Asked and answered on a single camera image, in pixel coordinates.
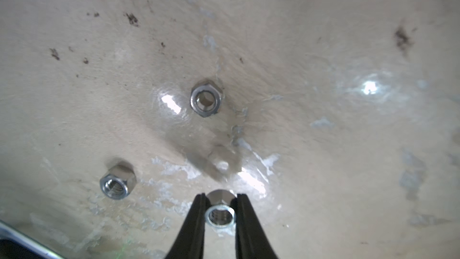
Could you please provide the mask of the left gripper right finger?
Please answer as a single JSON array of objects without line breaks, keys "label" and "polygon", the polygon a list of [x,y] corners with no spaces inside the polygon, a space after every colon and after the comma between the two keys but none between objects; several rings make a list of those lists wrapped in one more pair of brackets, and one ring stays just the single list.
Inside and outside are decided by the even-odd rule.
[{"label": "left gripper right finger", "polygon": [[237,194],[231,206],[236,219],[236,258],[277,259],[249,197]]}]

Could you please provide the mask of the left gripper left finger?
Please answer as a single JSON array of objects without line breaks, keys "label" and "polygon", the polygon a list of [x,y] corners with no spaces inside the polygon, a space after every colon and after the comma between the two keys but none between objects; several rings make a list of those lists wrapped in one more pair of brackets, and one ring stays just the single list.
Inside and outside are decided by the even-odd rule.
[{"label": "left gripper left finger", "polygon": [[166,259],[202,259],[204,255],[205,213],[210,206],[204,193],[195,196],[185,221]]}]

